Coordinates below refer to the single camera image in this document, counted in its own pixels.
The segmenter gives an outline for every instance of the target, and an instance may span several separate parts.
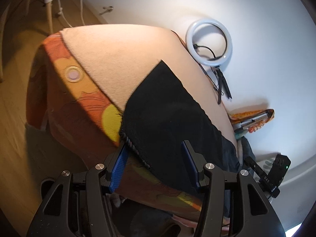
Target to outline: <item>wooden floor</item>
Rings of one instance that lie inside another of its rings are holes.
[[[48,36],[48,24],[45,7],[35,0],[31,0],[28,16],[24,16],[25,2],[10,16],[19,1],[12,2],[4,30],[4,82],[0,84],[0,208],[17,232],[25,236],[41,202],[41,181],[56,178],[65,169],[84,171],[85,166],[48,133],[26,126],[30,67],[35,51]],[[61,2],[69,23],[81,25],[79,0]],[[57,12],[54,0],[53,13]],[[86,24],[100,24],[86,7],[83,15]],[[67,25],[62,18],[54,18],[53,27],[57,32]]]

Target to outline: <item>white ring light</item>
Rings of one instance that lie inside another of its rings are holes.
[[[197,52],[195,51],[193,47],[192,38],[193,38],[194,32],[198,26],[203,25],[203,24],[214,25],[218,27],[220,30],[222,30],[222,32],[224,33],[224,37],[226,40],[226,49],[225,49],[224,54],[217,60],[210,61],[210,60],[200,57],[200,55],[197,54]],[[232,51],[233,51],[232,38],[230,37],[230,34],[227,28],[225,28],[225,26],[222,23],[214,19],[201,19],[192,23],[186,33],[185,40],[186,40],[186,46],[188,47],[188,50],[191,56],[198,63],[205,66],[209,66],[209,67],[216,67],[216,66],[222,65],[231,56]]]

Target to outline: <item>metal screw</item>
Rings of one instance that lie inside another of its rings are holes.
[[[95,166],[95,169],[98,169],[98,170],[104,169],[104,165],[103,164],[98,164],[98,165]]]
[[[245,170],[245,169],[241,170],[241,171],[240,171],[240,174],[242,174],[243,176],[249,175],[248,171]]]
[[[215,167],[212,163],[207,163],[205,166],[208,169],[213,169]]]
[[[70,175],[70,171],[69,170],[65,170],[61,173],[62,176],[69,176]]]

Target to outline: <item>wall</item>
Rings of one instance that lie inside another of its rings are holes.
[[[300,0],[85,1],[99,12],[103,6],[114,6],[111,13],[103,15],[108,23],[160,26],[174,30],[183,39],[194,20],[212,17],[223,23],[233,41],[233,55],[223,67],[233,97],[232,101],[225,100],[227,110],[269,107],[276,113],[272,122],[247,136],[255,154],[280,152],[289,156],[292,172],[288,175],[295,179],[315,165],[316,26]],[[223,50],[223,38],[218,33],[206,37],[200,33],[195,39],[217,55]],[[295,190],[297,181],[286,181],[283,188]],[[307,190],[293,191],[291,196],[283,191],[274,201],[286,228],[308,213],[316,196],[315,181],[310,184],[310,195],[304,196],[308,205],[301,209],[292,198]],[[297,213],[281,213],[286,204]]]

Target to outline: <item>black fabric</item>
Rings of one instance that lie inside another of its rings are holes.
[[[181,142],[222,170],[237,172],[234,145],[225,139],[169,67],[160,61],[127,101],[121,136],[131,141],[149,170],[172,188],[200,199],[181,157]]]

